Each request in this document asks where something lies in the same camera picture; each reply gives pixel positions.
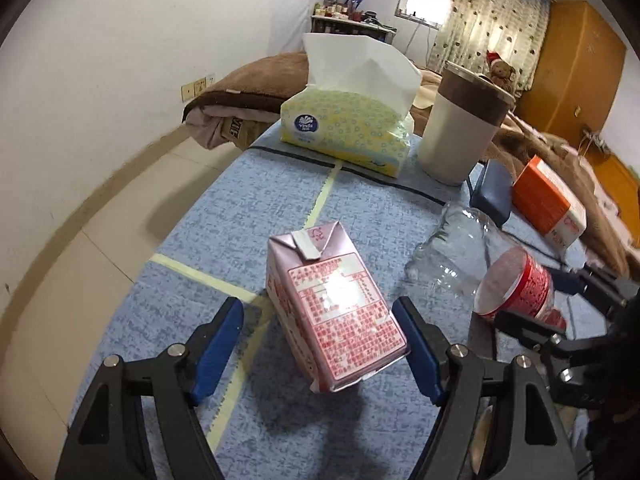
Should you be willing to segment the pink milk carton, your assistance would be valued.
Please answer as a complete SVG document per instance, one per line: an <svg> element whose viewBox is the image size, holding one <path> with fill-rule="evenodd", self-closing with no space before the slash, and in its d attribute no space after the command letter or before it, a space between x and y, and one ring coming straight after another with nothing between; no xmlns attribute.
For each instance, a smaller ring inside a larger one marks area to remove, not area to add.
<svg viewBox="0 0 640 480"><path fill-rule="evenodd" d="M341 222L270 237L266 291L315 393L356 385L409 352Z"/></svg>

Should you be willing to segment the clear plastic bottle red cap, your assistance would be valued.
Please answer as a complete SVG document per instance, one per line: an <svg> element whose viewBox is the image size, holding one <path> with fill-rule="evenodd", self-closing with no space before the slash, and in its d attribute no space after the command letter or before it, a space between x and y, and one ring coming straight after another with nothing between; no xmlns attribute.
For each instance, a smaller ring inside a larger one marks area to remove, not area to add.
<svg viewBox="0 0 640 480"><path fill-rule="evenodd" d="M513 311L566 330L550 272L475 208L446 204L434 231L416 246L406 275L430 292L449 292L486 321Z"/></svg>

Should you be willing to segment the blue patterned table cloth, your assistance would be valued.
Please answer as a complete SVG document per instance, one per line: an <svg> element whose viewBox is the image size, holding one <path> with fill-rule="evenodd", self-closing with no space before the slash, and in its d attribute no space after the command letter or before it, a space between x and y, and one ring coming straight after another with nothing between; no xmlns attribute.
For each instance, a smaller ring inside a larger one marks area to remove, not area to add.
<svg viewBox="0 0 640 480"><path fill-rule="evenodd" d="M581 266L409 160L391 179L270 127L144 266L60 479L574 479L572 415L474 304Z"/></svg>

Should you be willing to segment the orange white carton box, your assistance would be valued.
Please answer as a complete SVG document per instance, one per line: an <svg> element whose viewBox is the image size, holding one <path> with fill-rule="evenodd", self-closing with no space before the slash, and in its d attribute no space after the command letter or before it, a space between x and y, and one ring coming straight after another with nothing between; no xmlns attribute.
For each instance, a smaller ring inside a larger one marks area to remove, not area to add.
<svg viewBox="0 0 640 480"><path fill-rule="evenodd" d="M585 206L539 156L513 183L512 204L557 252L565 252L587 227Z"/></svg>

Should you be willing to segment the wooden bed with headboard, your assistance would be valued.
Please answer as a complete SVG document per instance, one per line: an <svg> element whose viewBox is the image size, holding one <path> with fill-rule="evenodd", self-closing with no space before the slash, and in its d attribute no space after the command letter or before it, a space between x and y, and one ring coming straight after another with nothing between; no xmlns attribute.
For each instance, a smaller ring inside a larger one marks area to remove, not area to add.
<svg viewBox="0 0 640 480"><path fill-rule="evenodd" d="M630 246L639 248L639 180L608 148L599 133L582 130L578 152L590 163L606 195L617 208L616 217L626 226Z"/></svg>

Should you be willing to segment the dark blue glasses case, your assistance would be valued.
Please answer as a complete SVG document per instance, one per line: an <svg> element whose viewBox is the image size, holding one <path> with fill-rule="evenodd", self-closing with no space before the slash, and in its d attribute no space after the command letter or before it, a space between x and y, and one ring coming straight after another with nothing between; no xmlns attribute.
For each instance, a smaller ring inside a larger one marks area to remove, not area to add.
<svg viewBox="0 0 640 480"><path fill-rule="evenodd" d="M487 214L502 228L511 215L512 185L513 178L506 166L491 159L472 187L470 206Z"/></svg>

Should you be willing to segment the beige brown tumbler cup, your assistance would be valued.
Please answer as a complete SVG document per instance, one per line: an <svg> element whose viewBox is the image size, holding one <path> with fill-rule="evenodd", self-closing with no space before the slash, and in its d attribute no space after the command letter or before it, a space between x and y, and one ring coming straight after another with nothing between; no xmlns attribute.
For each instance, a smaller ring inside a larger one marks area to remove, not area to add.
<svg viewBox="0 0 640 480"><path fill-rule="evenodd" d="M514 107L512 94L448 62L418 146L418 162L446 185L465 181Z"/></svg>

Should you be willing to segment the brown teddy bear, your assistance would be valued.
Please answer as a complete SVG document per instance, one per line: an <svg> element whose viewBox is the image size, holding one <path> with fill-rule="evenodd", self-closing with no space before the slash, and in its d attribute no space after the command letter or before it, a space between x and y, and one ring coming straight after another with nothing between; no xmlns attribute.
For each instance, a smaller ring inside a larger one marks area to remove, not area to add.
<svg viewBox="0 0 640 480"><path fill-rule="evenodd" d="M490 81L514 96L516 83L515 68L507 63L497 52L487 51L486 60Z"/></svg>

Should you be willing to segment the wooden wardrobe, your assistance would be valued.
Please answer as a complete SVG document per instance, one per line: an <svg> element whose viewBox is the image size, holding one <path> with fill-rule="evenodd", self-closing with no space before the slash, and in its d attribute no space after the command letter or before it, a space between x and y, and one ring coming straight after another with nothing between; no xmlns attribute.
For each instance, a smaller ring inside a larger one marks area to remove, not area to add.
<svg viewBox="0 0 640 480"><path fill-rule="evenodd" d="M515 114L540 132L579 145L602 130L612 107L627 49L585 1L552 3L532 88Z"/></svg>

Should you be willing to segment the brown fleece blanket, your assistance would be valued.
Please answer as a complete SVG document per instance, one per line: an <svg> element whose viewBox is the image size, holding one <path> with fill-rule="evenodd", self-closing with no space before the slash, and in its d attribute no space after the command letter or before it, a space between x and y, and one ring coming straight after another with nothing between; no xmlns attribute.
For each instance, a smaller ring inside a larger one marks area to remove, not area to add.
<svg viewBox="0 0 640 480"><path fill-rule="evenodd" d="M361 41L360 47L370 52L368 58L333 62L312 50L246 64L189 103L183 119L203 146L214 148L224 143L221 121L252 110L262 115L264 126L280 122L289 144L397 178L411 154L410 108L425 75L389 46ZM423 169L455 185L464 178L454 171L457 164L470 168L479 160L495 159L516 178L540 158L584 206L582 244L625 278L638 276L638 260L605 218L596 182L579 159L556 136L534 133L514 116L506 92L475 76L463 82L464 89L457 92L442 78L435 79L436 88L461 101L455 109L468 110L472 122L460 129L445 127L444 143Z"/></svg>

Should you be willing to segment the yellow green tissue pack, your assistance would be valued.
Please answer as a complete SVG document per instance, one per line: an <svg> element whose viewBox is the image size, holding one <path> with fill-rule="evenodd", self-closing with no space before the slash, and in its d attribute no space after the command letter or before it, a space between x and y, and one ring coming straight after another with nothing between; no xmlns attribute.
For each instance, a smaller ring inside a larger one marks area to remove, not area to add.
<svg viewBox="0 0 640 480"><path fill-rule="evenodd" d="M410 152L420 70L367 36L310 32L304 48L308 82L281 106L281 140L398 177Z"/></svg>

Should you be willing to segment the heart patterned curtain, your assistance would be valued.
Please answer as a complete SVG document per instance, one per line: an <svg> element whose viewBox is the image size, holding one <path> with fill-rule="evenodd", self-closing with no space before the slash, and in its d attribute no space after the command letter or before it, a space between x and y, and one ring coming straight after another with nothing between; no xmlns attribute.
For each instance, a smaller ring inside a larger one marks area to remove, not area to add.
<svg viewBox="0 0 640 480"><path fill-rule="evenodd" d="M489 73L486 54L496 52L515 70L514 92L533 87L551 0L451 0L427 67L439 73L447 61L475 73Z"/></svg>

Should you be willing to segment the shelf with clutter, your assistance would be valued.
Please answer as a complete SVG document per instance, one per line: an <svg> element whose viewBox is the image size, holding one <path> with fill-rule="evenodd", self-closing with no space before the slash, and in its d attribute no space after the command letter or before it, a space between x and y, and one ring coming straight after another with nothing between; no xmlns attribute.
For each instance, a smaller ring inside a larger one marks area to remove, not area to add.
<svg viewBox="0 0 640 480"><path fill-rule="evenodd" d="M397 29L382 24L374 11L361 11L362 0L323 0L312 9L310 31L317 34L367 36L391 44Z"/></svg>

